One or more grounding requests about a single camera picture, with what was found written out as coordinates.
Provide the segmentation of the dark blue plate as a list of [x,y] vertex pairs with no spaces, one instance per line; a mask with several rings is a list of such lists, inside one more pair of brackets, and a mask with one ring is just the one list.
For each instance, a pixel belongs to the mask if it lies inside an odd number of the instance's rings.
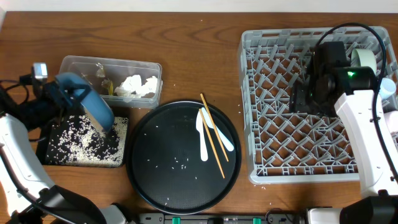
[[86,80],[75,73],[66,72],[56,75],[55,81],[61,95],[70,107],[87,110],[99,131],[107,133],[111,130],[114,124],[114,114],[104,99]]

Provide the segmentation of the light green bowl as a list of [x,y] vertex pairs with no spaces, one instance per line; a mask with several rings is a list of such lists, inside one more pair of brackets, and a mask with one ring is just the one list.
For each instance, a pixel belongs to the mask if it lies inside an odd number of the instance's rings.
[[368,49],[354,49],[351,53],[352,67],[370,67],[377,73],[376,56]]

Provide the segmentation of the yellow green snack wrapper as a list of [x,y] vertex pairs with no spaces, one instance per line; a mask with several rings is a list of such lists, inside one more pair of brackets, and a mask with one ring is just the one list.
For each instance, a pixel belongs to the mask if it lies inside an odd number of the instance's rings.
[[104,79],[101,83],[101,86],[106,89],[109,96],[114,94],[113,82],[110,79]]

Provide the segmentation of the small white cup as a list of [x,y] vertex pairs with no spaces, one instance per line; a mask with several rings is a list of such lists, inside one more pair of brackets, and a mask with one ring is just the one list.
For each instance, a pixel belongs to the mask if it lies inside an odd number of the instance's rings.
[[386,100],[392,96],[397,90],[396,84],[390,78],[383,78],[379,89],[379,97],[381,100]]

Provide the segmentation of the pink cup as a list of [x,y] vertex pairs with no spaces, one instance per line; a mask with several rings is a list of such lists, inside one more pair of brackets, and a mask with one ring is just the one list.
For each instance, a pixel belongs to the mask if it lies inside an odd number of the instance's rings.
[[398,132],[398,111],[391,111],[384,114],[387,128],[391,134]]

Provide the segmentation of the white tissue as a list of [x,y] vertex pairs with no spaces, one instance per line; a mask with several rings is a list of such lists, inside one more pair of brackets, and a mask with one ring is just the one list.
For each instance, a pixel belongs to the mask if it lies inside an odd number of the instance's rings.
[[130,97],[135,94],[142,86],[142,79],[140,75],[133,75],[127,77],[124,82],[115,88],[114,92],[118,96]]
[[141,86],[141,93],[147,95],[149,93],[155,93],[157,88],[158,78],[152,76],[146,79],[145,84]]

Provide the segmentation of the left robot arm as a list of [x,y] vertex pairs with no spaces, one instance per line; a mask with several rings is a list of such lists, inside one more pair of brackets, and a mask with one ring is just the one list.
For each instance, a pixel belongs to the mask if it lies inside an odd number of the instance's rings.
[[134,223],[118,204],[98,208],[90,199],[56,185],[35,155],[29,131],[63,121],[68,112],[87,110],[102,131],[114,123],[111,108],[87,81],[74,73],[48,82],[45,63],[34,63],[13,87],[33,87],[34,100],[16,103],[1,88],[1,185],[6,194],[9,223]]

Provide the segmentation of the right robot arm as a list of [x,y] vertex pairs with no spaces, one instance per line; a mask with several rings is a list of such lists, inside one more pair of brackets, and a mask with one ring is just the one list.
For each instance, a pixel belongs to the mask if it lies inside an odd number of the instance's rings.
[[362,198],[344,208],[309,208],[306,223],[397,223],[397,149],[373,69],[351,66],[342,42],[325,42],[315,47],[307,74],[308,83],[294,85],[289,110],[341,120]]

